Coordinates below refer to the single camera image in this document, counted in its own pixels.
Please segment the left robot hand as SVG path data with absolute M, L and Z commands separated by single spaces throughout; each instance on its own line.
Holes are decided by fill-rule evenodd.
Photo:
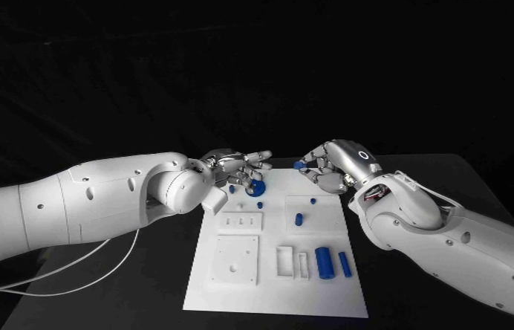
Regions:
M 261 180 L 260 170 L 270 170 L 264 161 L 270 158 L 269 150 L 244 154 L 231 149 L 214 149 L 200 158 L 212 173 L 214 185 L 221 188 L 227 184 L 240 185 L 247 194 L 254 193 L 254 181 Z

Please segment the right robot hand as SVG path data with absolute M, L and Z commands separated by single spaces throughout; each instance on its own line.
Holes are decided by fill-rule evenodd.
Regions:
M 367 148 L 351 140 L 323 142 L 295 161 L 299 174 L 331 194 L 348 188 L 359 190 L 382 174 L 382 168 Z

